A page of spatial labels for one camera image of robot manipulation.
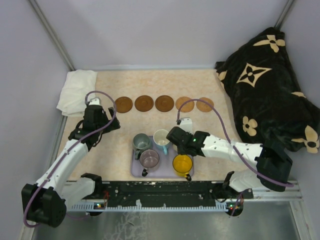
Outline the yellow mug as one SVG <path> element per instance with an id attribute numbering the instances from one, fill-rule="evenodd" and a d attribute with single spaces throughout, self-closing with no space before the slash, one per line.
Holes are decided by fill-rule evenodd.
<path id="1" fill-rule="evenodd" d="M 188 182 L 192 180 L 190 171 L 193 167 L 193 160 L 190 156 L 178 154 L 172 161 L 172 167 L 177 176 L 185 178 Z"/>

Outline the white mug blue handle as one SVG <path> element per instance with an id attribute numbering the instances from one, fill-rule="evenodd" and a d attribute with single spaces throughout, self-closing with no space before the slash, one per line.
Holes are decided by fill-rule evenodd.
<path id="1" fill-rule="evenodd" d="M 168 154 L 168 148 L 170 146 L 170 141 L 167 139 L 168 133 L 165 129 L 159 129 L 153 134 L 153 141 L 156 147 L 165 155 Z"/>

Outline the dark wooden coaster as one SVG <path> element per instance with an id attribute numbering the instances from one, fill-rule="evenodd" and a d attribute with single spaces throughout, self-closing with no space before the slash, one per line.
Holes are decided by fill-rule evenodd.
<path id="1" fill-rule="evenodd" d="M 174 104 L 173 98 L 169 95 L 161 95 L 155 101 L 155 107 L 160 112 L 169 112 Z"/>
<path id="2" fill-rule="evenodd" d="M 133 107 L 133 101 L 127 96 L 121 96 L 115 100 L 118 113 L 127 113 Z"/>

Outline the woven rattan coaster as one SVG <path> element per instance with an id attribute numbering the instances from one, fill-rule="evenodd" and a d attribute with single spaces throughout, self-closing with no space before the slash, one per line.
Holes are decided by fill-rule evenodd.
<path id="1" fill-rule="evenodd" d="M 191 100 L 190 97 L 187 96 L 181 96 L 179 97 L 176 102 L 175 102 L 175 107 L 177 110 L 180 109 L 180 107 L 187 101 Z M 191 112 L 195 107 L 195 103 L 193 101 L 187 102 L 182 108 L 181 108 L 181 112 L 183 113 L 188 113 Z"/>

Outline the light woven coaster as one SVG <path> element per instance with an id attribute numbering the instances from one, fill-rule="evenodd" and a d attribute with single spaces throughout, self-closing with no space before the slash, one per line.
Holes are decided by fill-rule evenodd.
<path id="1" fill-rule="evenodd" d="M 201 112 L 204 113 L 208 113 L 210 111 L 212 111 L 212 108 L 214 106 L 214 102 L 207 97 L 201 97 L 200 101 L 196 102 L 196 107 L 198 108 L 198 110 L 200 110 Z"/>

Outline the brown wooden coaster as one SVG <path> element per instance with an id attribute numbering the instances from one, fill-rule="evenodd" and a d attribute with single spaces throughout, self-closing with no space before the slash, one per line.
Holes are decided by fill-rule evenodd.
<path id="1" fill-rule="evenodd" d="M 153 108 L 154 101 L 148 95 L 141 95 L 135 100 L 134 106 L 140 112 L 148 112 Z"/>

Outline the cream mug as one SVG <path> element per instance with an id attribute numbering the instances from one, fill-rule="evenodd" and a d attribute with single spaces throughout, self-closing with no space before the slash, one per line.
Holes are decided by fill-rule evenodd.
<path id="1" fill-rule="evenodd" d="M 178 151 L 178 148 L 177 148 L 177 146 L 175 144 L 172 145 L 172 148 L 173 148 L 174 151 L 176 151 L 176 152 Z"/>

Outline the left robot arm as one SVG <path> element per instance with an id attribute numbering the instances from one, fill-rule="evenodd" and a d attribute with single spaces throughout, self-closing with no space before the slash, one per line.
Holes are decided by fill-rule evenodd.
<path id="1" fill-rule="evenodd" d="M 26 184 L 21 190 L 23 223 L 32 228 L 39 224 L 58 227 L 67 210 L 86 197 L 95 199 L 104 192 L 102 177 L 84 173 L 69 187 L 66 181 L 87 153 L 98 145 L 103 134 L 120 128 L 116 107 L 108 108 L 108 118 L 99 104 L 87 105 L 83 119 L 70 133 L 64 150 L 51 167 L 34 184 Z"/>

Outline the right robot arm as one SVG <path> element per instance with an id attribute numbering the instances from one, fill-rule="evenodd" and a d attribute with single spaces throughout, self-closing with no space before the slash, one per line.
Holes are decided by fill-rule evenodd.
<path id="1" fill-rule="evenodd" d="M 252 144 L 228 141 L 204 131 L 192 134 L 178 126 L 173 127 L 166 138 L 176 145 L 180 155 L 243 163 L 245 170 L 229 172 L 225 178 L 223 192 L 229 198 L 262 186 L 275 192 L 284 192 L 294 186 L 289 182 L 293 161 L 275 142 Z"/>

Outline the lavender plastic tray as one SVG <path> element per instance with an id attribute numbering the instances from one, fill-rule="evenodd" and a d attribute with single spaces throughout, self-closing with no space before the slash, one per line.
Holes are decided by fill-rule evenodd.
<path id="1" fill-rule="evenodd" d="M 159 155 L 159 163 L 155 168 L 147 169 L 145 172 L 146 176 L 143 176 L 143 171 L 145 167 L 143 167 L 139 160 L 135 159 L 135 151 L 132 151 L 131 154 L 131 165 L 130 165 L 130 173 L 133 177 L 136 178 L 175 178 L 181 179 L 181 176 L 178 176 L 173 168 L 173 159 L 178 155 L 177 151 L 170 143 L 167 149 L 167 155 L 157 147 L 155 144 L 153 137 L 149 136 L 150 141 L 153 144 L 152 149 L 156 151 Z"/>

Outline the purple mug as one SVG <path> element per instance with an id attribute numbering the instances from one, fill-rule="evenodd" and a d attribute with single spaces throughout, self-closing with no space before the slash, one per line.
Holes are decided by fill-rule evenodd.
<path id="1" fill-rule="evenodd" d="M 140 155 L 139 162 L 143 167 L 141 175 L 146 177 L 149 173 L 153 173 L 158 170 L 160 165 L 160 156 L 155 150 L 148 149 Z"/>

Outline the white folded cloth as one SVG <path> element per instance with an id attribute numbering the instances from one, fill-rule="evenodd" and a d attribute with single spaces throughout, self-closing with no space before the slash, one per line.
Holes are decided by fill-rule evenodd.
<path id="1" fill-rule="evenodd" d="M 67 73 L 56 107 L 63 116 L 83 116 L 86 94 L 96 90 L 97 75 L 96 71 L 80 69 Z"/>

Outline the grey-green mug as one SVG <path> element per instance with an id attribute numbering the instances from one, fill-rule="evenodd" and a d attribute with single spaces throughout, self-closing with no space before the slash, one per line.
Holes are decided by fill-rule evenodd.
<path id="1" fill-rule="evenodd" d="M 134 159 L 139 160 L 143 152 L 153 148 L 153 143 L 148 135 L 139 133 L 132 140 L 132 148 Z"/>

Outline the black floral blanket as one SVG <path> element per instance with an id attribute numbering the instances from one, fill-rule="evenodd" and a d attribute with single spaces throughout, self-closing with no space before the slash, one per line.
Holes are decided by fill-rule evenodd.
<path id="1" fill-rule="evenodd" d="M 282 31 L 265 29 L 214 68 L 243 142 L 319 151 L 320 110 L 300 88 Z"/>

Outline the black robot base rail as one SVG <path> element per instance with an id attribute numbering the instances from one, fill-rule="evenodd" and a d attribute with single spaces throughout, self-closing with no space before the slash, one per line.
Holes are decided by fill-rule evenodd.
<path id="1" fill-rule="evenodd" d="M 239 192 L 221 181 L 104 181 L 85 200 L 106 200 L 108 207 L 214 207 L 216 200 L 236 199 Z"/>

